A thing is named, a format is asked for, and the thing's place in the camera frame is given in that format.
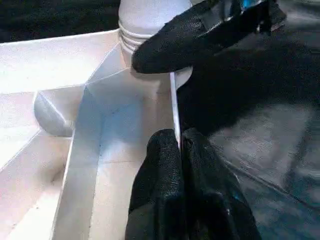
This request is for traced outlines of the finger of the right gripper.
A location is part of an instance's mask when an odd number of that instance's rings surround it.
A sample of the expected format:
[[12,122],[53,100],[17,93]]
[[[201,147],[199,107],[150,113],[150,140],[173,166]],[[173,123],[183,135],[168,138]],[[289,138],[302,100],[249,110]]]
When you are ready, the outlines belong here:
[[270,33],[286,19],[275,0],[204,0],[175,16],[132,55],[142,74],[191,67],[255,33]]

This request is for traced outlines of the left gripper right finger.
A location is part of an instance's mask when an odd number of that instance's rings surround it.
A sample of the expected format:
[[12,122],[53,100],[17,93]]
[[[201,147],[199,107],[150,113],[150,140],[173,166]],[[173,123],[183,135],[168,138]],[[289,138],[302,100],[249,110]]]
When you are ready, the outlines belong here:
[[187,227],[191,240],[260,240],[237,176],[194,128],[182,134]]

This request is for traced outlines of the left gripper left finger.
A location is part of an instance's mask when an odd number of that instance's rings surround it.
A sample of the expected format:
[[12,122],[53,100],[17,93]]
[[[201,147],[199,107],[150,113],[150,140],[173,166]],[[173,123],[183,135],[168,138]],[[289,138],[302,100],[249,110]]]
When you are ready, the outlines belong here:
[[131,190],[126,240],[184,240],[185,186],[173,129],[155,132]]

